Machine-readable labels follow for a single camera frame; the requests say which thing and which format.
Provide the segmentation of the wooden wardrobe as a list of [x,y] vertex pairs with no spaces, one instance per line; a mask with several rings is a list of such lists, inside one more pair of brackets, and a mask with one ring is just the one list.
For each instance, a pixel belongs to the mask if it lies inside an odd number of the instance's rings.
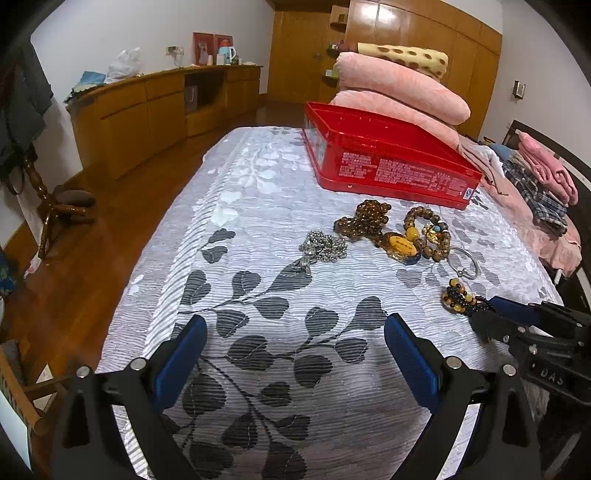
[[447,58],[435,69],[441,83],[471,109],[459,132],[480,136],[497,78],[502,35],[450,1],[273,1],[270,101],[328,102],[337,91],[341,50],[369,50],[384,59],[412,48],[412,66],[428,51]]

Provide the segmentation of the plaid folded clothes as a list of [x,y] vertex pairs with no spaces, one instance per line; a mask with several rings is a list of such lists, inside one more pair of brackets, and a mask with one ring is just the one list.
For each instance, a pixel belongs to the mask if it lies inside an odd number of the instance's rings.
[[503,171],[530,208],[534,223],[557,237],[564,235],[568,230],[567,207],[519,163],[506,160]]

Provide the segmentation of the giraffe pattern pillow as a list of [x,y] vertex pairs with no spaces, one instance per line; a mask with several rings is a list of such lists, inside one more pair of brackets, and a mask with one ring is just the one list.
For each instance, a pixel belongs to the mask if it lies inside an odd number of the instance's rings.
[[353,52],[387,60],[418,71],[434,80],[441,81],[446,75],[450,61],[446,53],[438,50],[401,45],[378,45],[373,43],[342,41],[338,52]]

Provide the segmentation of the lower pink folded quilt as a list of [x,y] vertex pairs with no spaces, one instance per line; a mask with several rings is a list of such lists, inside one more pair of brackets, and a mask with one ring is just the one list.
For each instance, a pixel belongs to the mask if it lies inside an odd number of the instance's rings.
[[331,105],[354,108],[377,113],[394,119],[415,124],[426,130],[451,148],[460,149],[460,135],[455,129],[431,116],[390,97],[372,91],[339,91]]

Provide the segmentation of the blue cloth on cabinet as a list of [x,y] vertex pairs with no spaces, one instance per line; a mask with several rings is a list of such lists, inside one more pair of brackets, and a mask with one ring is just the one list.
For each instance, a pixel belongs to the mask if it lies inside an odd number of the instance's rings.
[[66,98],[65,103],[69,103],[83,92],[93,90],[105,84],[106,75],[94,71],[84,71],[79,81],[72,87]]

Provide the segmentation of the wooden coat stand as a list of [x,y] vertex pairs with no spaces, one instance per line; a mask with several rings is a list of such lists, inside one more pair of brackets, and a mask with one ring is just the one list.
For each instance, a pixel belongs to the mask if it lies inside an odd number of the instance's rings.
[[51,193],[42,180],[34,163],[38,160],[35,147],[31,145],[23,154],[21,170],[27,175],[32,189],[40,199],[37,213],[42,222],[38,256],[43,260],[50,248],[54,223],[60,218],[90,221],[88,209],[95,204],[95,197],[85,190],[58,190]]

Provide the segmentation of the dark grey coat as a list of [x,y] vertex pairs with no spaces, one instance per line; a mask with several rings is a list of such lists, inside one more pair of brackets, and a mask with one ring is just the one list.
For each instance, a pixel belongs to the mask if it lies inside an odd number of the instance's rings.
[[14,51],[8,69],[1,74],[1,182],[16,196],[10,174],[21,171],[24,160],[37,160],[33,142],[46,128],[44,115],[54,94],[30,39]]

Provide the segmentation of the wall switch panel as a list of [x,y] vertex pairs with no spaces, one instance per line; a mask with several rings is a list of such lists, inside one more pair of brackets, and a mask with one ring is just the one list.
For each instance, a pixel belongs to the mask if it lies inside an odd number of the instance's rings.
[[525,97],[526,84],[516,80],[514,82],[512,95],[517,100],[523,100]]

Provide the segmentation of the red photo frames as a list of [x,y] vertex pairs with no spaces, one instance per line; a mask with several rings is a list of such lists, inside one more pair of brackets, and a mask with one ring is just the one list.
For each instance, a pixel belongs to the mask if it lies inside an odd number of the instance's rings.
[[212,66],[217,64],[219,49],[233,46],[233,37],[225,34],[193,32],[192,63],[197,66]]

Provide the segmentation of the wooden sideboard cabinet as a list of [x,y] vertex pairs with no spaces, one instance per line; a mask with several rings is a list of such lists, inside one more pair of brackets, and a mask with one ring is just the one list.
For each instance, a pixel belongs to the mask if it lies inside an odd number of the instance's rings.
[[185,67],[76,95],[66,110],[83,169],[114,181],[188,138],[256,112],[261,70]]

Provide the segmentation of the red tin box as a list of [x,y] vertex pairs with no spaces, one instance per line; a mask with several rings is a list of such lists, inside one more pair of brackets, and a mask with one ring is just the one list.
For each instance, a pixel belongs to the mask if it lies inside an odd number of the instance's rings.
[[322,188],[465,209],[482,173],[421,127],[308,102],[303,137]]

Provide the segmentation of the grey leaf pattern table cloth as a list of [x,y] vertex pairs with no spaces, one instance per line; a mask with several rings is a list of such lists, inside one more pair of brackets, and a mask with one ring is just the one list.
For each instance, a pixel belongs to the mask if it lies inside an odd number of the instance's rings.
[[[144,248],[98,368],[149,356],[204,318],[204,353],[164,414],[199,478],[390,478],[429,418],[385,344],[392,313],[471,368],[510,361],[442,305],[447,261],[404,265],[363,240],[338,261],[297,268],[308,233],[331,232],[361,202],[318,185],[297,129],[238,128],[204,155]],[[485,192],[440,216],[480,265],[472,292],[559,301]]]

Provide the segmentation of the blue electric kettle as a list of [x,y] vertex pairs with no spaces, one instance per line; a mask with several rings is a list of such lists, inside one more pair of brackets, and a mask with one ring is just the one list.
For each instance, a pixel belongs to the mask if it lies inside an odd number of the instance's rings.
[[231,41],[223,38],[219,42],[216,54],[217,65],[231,65],[235,62],[236,50]]

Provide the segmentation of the silver bangle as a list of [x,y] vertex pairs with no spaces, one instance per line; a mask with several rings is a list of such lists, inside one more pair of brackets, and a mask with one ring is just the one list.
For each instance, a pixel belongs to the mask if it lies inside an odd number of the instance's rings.
[[477,259],[463,248],[451,247],[447,262],[458,278],[476,280],[481,274]]

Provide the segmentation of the pink folded blanket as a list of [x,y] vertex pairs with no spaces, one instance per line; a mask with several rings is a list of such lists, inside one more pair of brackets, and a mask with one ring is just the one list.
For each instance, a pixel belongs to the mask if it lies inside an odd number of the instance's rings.
[[529,134],[517,131],[519,153],[530,166],[534,176],[549,189],[560,202],[568,206],[578,204],[579,193],[569,172],[544,146]]

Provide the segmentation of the wooden chair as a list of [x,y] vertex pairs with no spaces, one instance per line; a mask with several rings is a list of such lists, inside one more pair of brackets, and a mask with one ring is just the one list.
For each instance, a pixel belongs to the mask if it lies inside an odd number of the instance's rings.
[[24,422],[34,476],[49,479],[53,436],[71,378],[57,377],[25,385],[21,377],[17,344],[6,342],[1,345],[1,392]]

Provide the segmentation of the pink bed sheet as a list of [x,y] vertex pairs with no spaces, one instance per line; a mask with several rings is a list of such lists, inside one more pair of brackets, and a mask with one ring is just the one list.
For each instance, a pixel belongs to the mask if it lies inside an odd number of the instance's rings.
[[544,264],[561,270],[568,278],[581,266],[580,235],[570,219],[567,233],[561,237],[536,225],[531,209],[515,188],[501,174],[501,160],[488,146],[459,136],[458,151],[482,173],[481,186],[497,203],[506,221],[517,231],[522,242]]

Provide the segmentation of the white plastic bag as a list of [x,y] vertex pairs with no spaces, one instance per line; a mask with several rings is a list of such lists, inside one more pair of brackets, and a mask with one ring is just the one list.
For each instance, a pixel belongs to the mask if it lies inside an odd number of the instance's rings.
[[126,80],[141,73],[142,61],[139,47],[123,50],[108,66],[105,83]]

